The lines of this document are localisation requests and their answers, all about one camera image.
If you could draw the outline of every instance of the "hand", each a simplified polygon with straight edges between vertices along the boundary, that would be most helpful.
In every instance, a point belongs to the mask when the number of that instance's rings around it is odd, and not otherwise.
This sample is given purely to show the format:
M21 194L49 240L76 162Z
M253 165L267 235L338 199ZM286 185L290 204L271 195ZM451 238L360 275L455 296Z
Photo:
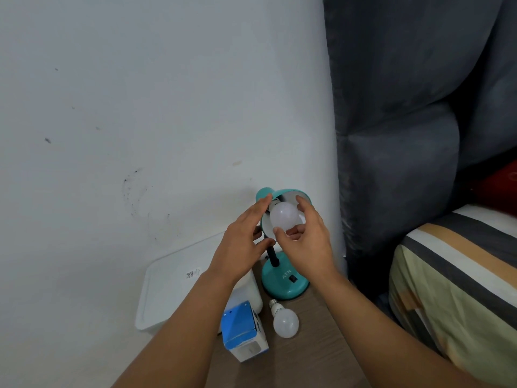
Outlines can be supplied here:
M309 281L325 280L337 273L333 262L330 235L314 207L301 196L296 196L298 209L305 214L305 224L284 232L274 228L277 242L287 254L294 268Z
M272 199L273 196L268 194L228 226L207 271L229 280L235 286L266 249L275 244L272 238L266 238L256 245L253 242L262 236L261 228L256 224Z

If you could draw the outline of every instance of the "lamp shade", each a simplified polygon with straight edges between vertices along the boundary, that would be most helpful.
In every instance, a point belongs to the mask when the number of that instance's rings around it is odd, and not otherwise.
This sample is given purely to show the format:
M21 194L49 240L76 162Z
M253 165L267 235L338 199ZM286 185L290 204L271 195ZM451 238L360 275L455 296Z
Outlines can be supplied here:
M274 190L272 188L262 188L261 190L259 190L256 193L255 201L258 201L259 199L266 197L268 195L268 193L273 195L273 201L271 202L271 204L269 204L269 207L268 207L268 210L266 211L266 213L264 215L262 215L261 227L262 227L262 231L264 232L264 234L267 237L273 238L274 240L276 240L275 234L273 233L274 224L271 222L271 211L275 207L275 205L277 205L278 203L281 203L281 202L287 202L287 203L293 204L294 207L296 207L298 205L298 202L296 201L297 195L302 196L309 202L311 202L311 199L305 192L302 192L301 190L298 190L298 189ZM298 214L300 217L299 222L303 223L305 221L305 216L300 211L298 211Z

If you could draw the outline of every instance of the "red pillow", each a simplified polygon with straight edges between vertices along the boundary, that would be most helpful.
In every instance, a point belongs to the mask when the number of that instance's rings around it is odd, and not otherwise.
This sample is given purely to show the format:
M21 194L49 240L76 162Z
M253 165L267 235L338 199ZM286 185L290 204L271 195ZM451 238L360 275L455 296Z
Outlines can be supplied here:
M476 202L517 216L517 160L473 184Z

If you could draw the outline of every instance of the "cardboard box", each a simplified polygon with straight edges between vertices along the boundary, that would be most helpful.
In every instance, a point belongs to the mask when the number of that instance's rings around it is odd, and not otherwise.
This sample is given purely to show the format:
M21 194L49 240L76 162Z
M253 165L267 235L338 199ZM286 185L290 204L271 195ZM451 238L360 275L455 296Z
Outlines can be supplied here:
M262 323L249 301L225 311L221 328L224 347L240 362L269 350Z

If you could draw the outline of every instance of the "lamp base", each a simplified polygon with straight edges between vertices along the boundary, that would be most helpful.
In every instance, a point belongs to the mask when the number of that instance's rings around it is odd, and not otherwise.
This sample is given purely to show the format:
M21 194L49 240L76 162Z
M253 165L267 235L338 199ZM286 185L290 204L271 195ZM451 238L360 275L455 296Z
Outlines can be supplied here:
M284 252L277 252L277 258L280 262L278 267L273 267L269 260L262 267L264 290L275 300L292 300L301 296L309 281L296 271Z

